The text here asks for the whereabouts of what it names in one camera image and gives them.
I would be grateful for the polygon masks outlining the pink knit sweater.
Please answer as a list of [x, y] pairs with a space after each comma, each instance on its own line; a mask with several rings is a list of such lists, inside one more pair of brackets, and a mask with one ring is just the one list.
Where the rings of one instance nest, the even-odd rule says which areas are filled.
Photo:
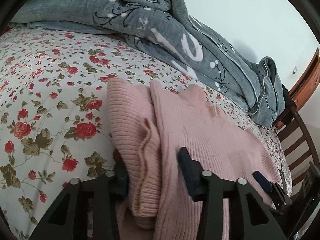
[[281, 181], [270, 155], [251, 131], [208, 102], [199, 86], [175, 94], [158, 81], [133, 85], [115, 77], [108, 82], [107, 101], [111, 134], [130, 179], [128, 207], [140, 227], [154, 229], [154, 239], [197, 234], [202, 205], [187, 193], [177, 162], [182, 147], [222, 179], [245, 178], [272, 203], [253, 178], [258, 171]]

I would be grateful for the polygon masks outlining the floral bed sheet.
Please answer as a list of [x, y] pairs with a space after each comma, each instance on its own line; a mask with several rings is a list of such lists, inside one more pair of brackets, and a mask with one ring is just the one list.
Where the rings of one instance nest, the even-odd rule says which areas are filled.
[[107, 84], [159, 81], [177, 93], [197, 79], [110, 35], [12, 29], [1, 36], [1, 211], [28, 239], [73, 177], [113, 166]]

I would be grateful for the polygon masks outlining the orange wooden door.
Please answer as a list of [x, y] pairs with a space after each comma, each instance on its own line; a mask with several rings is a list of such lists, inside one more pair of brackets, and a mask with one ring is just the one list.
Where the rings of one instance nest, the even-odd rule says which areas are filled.
[[290, 89], [289, 95], [296, 104], [297, 111], [307, 103], [319, 85], [319, 48], [316, 49], [308, 67]]

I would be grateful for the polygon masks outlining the grey floral quilt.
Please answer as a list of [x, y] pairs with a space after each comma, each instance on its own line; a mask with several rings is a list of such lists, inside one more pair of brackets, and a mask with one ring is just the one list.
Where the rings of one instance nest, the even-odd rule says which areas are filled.
[[223, 94], [257, 125], [270, 127], [285, 109], [275, 62], [246, 60], [190, 16], [184, 0], [27, 0], [10, 26], [118, 33], [132, 48]]

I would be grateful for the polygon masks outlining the black garment on rail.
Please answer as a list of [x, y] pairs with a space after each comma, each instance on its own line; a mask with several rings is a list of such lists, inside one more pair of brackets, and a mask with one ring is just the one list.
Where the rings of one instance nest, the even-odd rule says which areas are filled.
[[296, 103], [292, 100], [289, 91], [287, 90], [287, 88], [282, 85], [283, 88], [283, 96], [284, 96], [284, 101], [285, 101], [285, 107], [289, 107], [289, 106], [293, 106], [293, 107], [297, 107]]

